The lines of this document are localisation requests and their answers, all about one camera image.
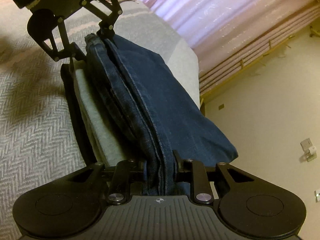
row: black circular pad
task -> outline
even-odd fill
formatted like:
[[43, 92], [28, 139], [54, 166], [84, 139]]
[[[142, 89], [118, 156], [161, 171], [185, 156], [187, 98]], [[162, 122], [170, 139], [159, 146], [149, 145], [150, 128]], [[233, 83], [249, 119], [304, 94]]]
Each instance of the black circular pad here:
[[258, 216], [272, 217], [283, 210], [280, 199], [269, 195], [257, 195], [247, 200], [247, 208]]
[[63, 194], [48, 195], [36, 202], [36, 209], [48, 216], [57, 216], [68, 212], [72, 208], [72, 199]]
[[295, 194], [272, 184], [255, 187], [237, 183], [221, 199], [218, 212], [237, 232], [254, 238], [284, 238], [300, 230], [304, 203]]

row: grey fabric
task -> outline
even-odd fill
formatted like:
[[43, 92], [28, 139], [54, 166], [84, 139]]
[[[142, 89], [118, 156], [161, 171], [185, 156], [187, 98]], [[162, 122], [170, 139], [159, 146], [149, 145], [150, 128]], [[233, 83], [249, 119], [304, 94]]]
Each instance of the grey fabric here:
[[86, 77], [84, 61], [75, 61], [74, 87], [82, 119], [98, 162], [115, 166], [131, 159], [133, 147], [113, 123], [97, 91]]

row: silver screw head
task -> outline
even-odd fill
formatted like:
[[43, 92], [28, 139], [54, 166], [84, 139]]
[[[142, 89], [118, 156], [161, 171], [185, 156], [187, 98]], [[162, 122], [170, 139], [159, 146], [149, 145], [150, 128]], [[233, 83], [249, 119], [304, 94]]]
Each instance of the silver screw head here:
[[207, 193], [200, 193], [196, 195], [196, 199], [202, 202], [209, 201], [212, 197]]
[[123, 198], [124, 198], [123, 195], [120, 193], [113, 193], [108, 196], [109, 200], [116, 201], [116, 202], [123, 200]]

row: pink curtain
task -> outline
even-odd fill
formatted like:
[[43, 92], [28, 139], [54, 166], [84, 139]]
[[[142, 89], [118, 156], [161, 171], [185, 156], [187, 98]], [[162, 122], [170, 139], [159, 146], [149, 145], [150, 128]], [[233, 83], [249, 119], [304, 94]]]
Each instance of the pink curtain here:
[[142, 0], [199, 59], [201, 95], [320, 15], [318, 0]]

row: jeans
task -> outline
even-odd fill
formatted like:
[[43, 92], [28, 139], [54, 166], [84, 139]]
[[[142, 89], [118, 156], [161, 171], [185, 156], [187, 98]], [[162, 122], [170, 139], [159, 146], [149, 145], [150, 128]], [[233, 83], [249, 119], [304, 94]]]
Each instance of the jeans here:
[[225, 135], [204, 117], [160, 55], [118, 35], [114, 43], [86, 38], [87, 65], [106, 110], [146, 160], [147, 195], [175, 195], [175, 159], [205, 166], [238, 155]]

